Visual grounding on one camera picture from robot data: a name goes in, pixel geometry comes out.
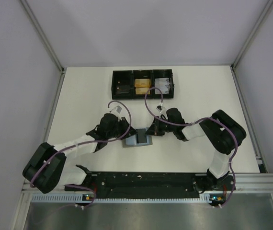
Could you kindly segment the grey card holder wallet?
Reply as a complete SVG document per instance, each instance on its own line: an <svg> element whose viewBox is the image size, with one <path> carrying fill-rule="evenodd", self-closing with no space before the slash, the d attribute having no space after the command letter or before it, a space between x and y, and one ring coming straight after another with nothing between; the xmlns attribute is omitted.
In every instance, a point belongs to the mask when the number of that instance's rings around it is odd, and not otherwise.
<svg viewBox="0 0 273 230"><path fill-rule="evenodd" d="M122 141L123 148L142 147L152 145L152 137L146 135L148 128L136 129L136 134Z"/></svg>

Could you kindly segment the gold credit card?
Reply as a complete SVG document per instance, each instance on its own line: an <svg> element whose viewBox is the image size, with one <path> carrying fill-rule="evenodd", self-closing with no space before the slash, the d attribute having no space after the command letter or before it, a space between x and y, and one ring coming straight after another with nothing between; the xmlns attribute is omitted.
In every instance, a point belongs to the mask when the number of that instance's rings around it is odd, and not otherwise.
<svg viewBox="0 0 273 230"><path fill-rule="evenodd" d="M150 88L135 88L136 95L150 94Z"/></svg>

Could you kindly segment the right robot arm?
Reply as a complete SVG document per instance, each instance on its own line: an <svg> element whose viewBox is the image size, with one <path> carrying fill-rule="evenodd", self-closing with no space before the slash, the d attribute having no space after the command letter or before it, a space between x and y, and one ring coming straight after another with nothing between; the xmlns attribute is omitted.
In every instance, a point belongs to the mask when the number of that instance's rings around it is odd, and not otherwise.
<svg viewBox="0 0 273 230"><path fill-rule="evenodd" d="M184 142L206 136L215 148L205 179L194 184L198 192L222 186L231 171L233 156L247 136L244 128L223 110L217 110L211 117L186 123L177 108L168 109L165 115L155 117L145 132L148 136L157 137L162 137L165 133L173 133L178 140Z"/></svg>

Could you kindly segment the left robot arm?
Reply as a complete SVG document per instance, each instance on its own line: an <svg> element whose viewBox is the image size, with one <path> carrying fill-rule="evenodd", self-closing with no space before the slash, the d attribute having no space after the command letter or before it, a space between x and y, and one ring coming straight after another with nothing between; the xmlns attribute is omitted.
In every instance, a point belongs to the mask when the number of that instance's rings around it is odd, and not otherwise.
<svg viewBox="0 0 273 230"><path fill-rule="evenodd" d="M40 144L25 166L23 177L31 188L37 188L43 194L62 186L95 192L91 171L72 160L98 152L109 142L124 140L136 133L125 117L105 114L93 130L78 139L57 145Z"/></svg>

